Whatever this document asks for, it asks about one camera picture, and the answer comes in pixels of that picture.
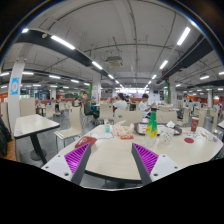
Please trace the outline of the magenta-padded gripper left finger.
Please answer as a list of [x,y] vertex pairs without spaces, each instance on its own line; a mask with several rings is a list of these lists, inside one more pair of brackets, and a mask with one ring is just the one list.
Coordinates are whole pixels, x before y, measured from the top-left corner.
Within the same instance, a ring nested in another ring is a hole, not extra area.
[[91,144],[87,143],[66,155],[57,154],[42,169],[79,185],[91,154]]

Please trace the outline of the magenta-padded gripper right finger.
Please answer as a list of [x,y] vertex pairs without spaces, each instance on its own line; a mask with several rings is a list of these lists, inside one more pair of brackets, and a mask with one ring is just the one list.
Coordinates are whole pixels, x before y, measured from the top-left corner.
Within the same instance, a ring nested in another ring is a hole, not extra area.
[[136,143],[132,144],[132,155],[143,185],[147,185],[180,170],[180,166],[168,155],[158,155]]

